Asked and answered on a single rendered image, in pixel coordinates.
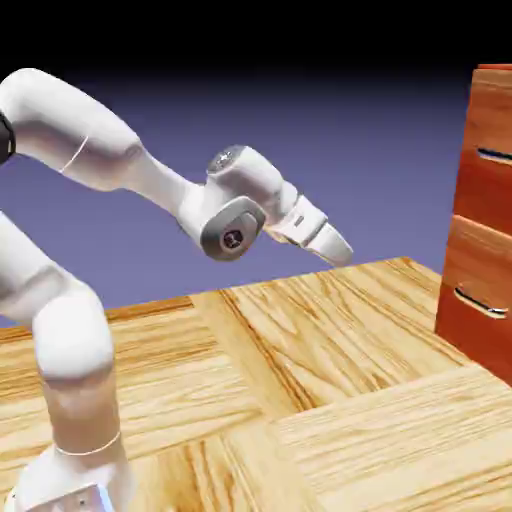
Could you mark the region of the wide reddish wooden drawer front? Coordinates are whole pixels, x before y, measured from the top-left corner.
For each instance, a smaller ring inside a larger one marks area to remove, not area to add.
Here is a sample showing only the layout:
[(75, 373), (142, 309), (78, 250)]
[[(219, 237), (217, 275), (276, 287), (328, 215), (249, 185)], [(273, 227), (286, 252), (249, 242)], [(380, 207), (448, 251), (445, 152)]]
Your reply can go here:
[(512, 154), (512, 64), (473, 72), (453, 207), (512, 235), (512, 166), (482, 159), (479, 148)]

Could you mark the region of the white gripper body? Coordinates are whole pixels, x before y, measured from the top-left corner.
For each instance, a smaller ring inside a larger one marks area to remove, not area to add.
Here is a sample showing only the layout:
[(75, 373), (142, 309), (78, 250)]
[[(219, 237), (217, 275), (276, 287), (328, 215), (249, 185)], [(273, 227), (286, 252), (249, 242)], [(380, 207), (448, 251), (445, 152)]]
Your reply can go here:
[(352, 247), (329, 222), (311, 240), (310, 251), (332, 267), (348, 266), (353, 258)]

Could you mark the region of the reddish wooden cabinet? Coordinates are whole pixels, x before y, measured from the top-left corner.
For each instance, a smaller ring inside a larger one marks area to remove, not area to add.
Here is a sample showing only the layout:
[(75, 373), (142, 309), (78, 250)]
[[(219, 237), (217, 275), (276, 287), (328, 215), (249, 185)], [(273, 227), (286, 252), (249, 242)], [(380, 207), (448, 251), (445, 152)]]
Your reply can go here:
[(512, 64), (472, 75), (435, 331), (512, 387)]

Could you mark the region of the narrow reddish wooden drawer front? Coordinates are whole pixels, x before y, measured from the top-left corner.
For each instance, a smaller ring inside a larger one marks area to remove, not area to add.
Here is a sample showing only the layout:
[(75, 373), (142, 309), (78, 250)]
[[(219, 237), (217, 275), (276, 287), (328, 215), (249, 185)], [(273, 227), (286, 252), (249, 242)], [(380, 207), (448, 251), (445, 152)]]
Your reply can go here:
[[(455, 287), (507, 308), (507, 318), (489, 318), (462, 303)], [(512, 235), (452, 217), (435, 332), (512, 387)]]

